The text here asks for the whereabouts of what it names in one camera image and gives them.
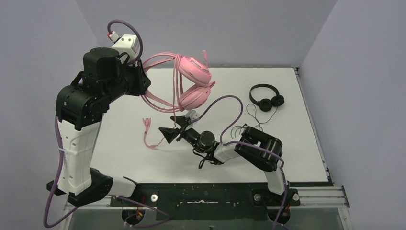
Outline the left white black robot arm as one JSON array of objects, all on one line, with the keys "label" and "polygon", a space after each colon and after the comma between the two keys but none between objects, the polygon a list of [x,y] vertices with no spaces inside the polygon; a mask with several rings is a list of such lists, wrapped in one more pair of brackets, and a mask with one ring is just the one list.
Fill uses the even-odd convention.
[{"label": "left white black robot arm", "polygon": [[123,95],[144,95],[150,84],[139,57],[131,60],[128,52],[104,47],[84,54],[83,70],[56,98],[60,157],[56,177],[47,184],[51,196],[67,195],[75,207],[106,196],[122,196],[131,205],[141,200],[137,182],[105,175],[92,168],[91,161],[110,104]]}]

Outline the pink over-ear headphones with cable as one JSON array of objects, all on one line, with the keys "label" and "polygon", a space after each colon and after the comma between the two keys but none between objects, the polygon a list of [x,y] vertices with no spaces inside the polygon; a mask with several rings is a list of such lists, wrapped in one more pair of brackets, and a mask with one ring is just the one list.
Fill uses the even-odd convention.
[{"label": "pink over-ear headphones with cable", "polygon": [[184,56],[180,53],[157,53],[145,61],[144,71],[160,64],[173,61],[172,102],[167,102],[150,91],[141,96],[151,108],[162,113],[190,111],[202,106],[208,99],[211,88],[215,85],[208,66],[207,51],[202,51],[204,62]]}]

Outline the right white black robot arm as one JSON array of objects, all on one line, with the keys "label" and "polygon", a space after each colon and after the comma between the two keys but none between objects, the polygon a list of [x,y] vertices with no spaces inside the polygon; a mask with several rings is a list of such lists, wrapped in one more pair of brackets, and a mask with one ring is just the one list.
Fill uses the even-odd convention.
[{"label": "right white black robot arm", "polygon": [[240,136],[220,142],[211,131],[199,133],[192,128],[195,121],[189,117],[172,116],[171,120],[176,123],[175,127],[159,127],[159,131],[169,144],[181,140],[189,143],[193,154],[202,158],[200,168],[205,162],[222,165],[231,159],[242,157],[264,172],[273,203],[280,205],[288,199],[288,182],[283,172],[282,142],[279,139],[246,126]]}]

